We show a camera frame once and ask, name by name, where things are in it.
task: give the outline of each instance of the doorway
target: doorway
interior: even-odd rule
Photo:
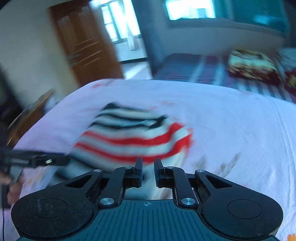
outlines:
[[[146,49],[131,0],[91,0],[89,4],[94,12],[102,11],[119,62],[146,60]]]

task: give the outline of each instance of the wall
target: wall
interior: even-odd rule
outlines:
[[[22,105],[54,88],[64,98],[79,86],[47,8],[65,0],[11,0],[0,11],[0,63]]]
[[[247,28],[249,26],[239,23],[234,24],[240,28],[190,27],[169,29],[161,0],[150,0],[150,4],[154,19],[152,24],[161,39],[166,56],[172,53],[226,55],[237,46],[272,55],[285,41],[280,36],[242,29],[241,27]]]

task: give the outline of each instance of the human hand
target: human hand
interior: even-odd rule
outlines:
[[[1,185],[10,185],[12,181],[13,181],[12,177],[0,172]],[[24,182],[25,182],[24,176],[21,174],[18,181],[9,187],[9,192],[7,194],[7,202],[9,205],[13,205],[19,200]]]

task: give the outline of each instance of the window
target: window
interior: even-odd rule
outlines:
[[[282,0],[162,1],[170,28],[212,26],[266,31],[262,28],[242,25],[247,23],[277,30],[279,34],[284,36],[288,36],[290,30]]]
[[[101,6],[104,24],[113,42],[121,42],[128,37],[128,29],[133,36],[139,36],[140,29],[131,0],[92,0],[93,8]]]
[[[212,0],[165,0],[170,20],[216,18]]]

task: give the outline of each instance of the wooden door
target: wooden door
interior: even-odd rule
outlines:
[[[61,3],[50,7],[50,12],[81,86],[103,78],[123,78],[104,23],[97,25],[89,0]]]

